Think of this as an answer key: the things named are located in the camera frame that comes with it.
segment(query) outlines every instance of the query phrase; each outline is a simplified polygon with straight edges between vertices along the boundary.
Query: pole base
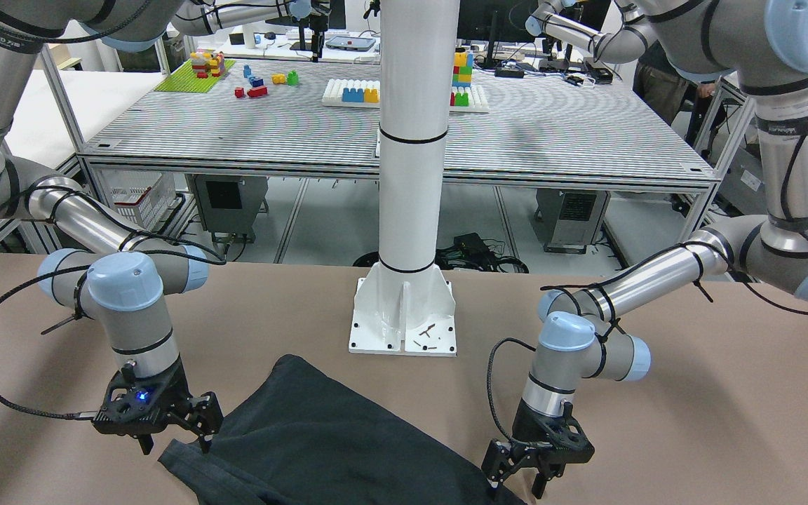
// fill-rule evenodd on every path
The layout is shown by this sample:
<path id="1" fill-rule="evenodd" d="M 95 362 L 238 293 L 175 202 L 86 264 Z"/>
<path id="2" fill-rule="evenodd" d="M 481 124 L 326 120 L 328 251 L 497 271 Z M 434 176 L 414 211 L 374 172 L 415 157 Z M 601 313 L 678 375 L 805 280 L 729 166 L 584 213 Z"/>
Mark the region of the pole base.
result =
<path id="1" fill-rule="evenodd" d="M 445 281 L 437 266 L 413 274 L 407 281 L 398 281 L 398 276 L 377 263 L 368 277 L 358 279 L 349 351 L 455 357 L 451 283 Z"/>

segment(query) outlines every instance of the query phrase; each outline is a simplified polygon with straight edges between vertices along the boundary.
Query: folded fabric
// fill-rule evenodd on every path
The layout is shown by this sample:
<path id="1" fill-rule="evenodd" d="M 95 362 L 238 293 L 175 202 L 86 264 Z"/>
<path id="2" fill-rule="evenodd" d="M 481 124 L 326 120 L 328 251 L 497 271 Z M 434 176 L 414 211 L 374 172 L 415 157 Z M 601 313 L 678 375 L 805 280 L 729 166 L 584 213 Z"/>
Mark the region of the folded fabric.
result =
<path id="1" fill-rule="evenodd" d="M 208 454 L 174 440 L 159 460 L 206 505 L 523 503 L 480 469 L 304 359 L 279 358 Z"/>

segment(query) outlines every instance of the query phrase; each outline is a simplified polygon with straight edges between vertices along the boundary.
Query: plastic crate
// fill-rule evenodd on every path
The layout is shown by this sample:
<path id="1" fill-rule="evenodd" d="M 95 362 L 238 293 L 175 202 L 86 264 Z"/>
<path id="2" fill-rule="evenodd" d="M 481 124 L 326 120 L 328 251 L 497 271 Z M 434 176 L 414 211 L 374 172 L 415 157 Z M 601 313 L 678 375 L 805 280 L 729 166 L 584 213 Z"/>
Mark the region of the plastic crate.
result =
<path id="1" fill-rule="evenodd" d="M 173 175 L 115 170 L 106 175 L 114 209 L 145 229 L 151 229 L 176 198 Z"/>

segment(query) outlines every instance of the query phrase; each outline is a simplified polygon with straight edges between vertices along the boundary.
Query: green lego brick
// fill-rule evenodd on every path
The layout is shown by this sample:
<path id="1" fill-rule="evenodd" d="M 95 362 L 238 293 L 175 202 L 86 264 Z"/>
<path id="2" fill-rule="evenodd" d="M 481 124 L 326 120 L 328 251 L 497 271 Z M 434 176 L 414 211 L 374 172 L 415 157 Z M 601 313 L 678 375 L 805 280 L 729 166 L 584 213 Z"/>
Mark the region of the green lego brick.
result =
<path id="1" fill-rule="evenodd" d="M 224 64 L 227 66 L 226 74 L 221 77 L 201 79 L 192 73 L 192 61 L 186 61 L 180 68 L 174 70 L 170 76 L 167 76 L 163 82 L 155 86 L 154 90 L 162 90 L 168 93 L 207 93 L 230 72 L 230 68 L 235 65 L 235 60 L 224 60 Z"/>

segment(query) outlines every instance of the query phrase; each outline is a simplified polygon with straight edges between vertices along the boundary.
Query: white pillar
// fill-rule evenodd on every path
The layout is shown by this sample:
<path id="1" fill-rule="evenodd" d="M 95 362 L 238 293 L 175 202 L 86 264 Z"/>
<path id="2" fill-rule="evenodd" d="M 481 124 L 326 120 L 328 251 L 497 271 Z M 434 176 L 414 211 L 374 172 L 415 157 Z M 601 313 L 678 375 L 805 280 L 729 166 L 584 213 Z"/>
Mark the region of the white pillar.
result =
<path id="1" fill-rule="evenodd" d="M 349 350 L 453 356 L 455 301 L 436 258 L 458 0 L 382 4 L 379 258 Z"/>

